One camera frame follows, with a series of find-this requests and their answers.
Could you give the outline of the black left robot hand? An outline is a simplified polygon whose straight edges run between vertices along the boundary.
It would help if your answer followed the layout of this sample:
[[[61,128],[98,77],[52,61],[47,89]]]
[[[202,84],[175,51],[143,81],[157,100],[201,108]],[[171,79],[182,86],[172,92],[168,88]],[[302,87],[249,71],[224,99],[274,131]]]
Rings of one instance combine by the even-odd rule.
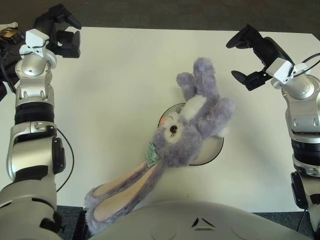
[[[47,50],[64,58],[80,57],[82,25],[63,4],[37,17],[33,27],[49,37],[45,45]]]

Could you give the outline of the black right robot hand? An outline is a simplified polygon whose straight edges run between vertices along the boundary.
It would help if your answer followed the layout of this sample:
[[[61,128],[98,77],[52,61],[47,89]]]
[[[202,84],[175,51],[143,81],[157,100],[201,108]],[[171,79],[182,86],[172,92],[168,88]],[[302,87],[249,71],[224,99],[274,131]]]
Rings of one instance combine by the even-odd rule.
[[[261,34],[251,25],[247,24],[236,35],[234,35],[226,44],[228,49],[248,49],[252,48],[254,54],[261,60],[264,68],[261,71],[255,71],[249,75],[245,75],[237,70],[231,71],[232,76],[249,91],[252,91],[264,85],[266,81],[274,77],[276,70],[281,65],[287,65],[285,71],[287,78],[293,71],[294,62],[288,54],[270,37],[262,37]],[[275,64],[276,70],[267,71],[272,64]]]

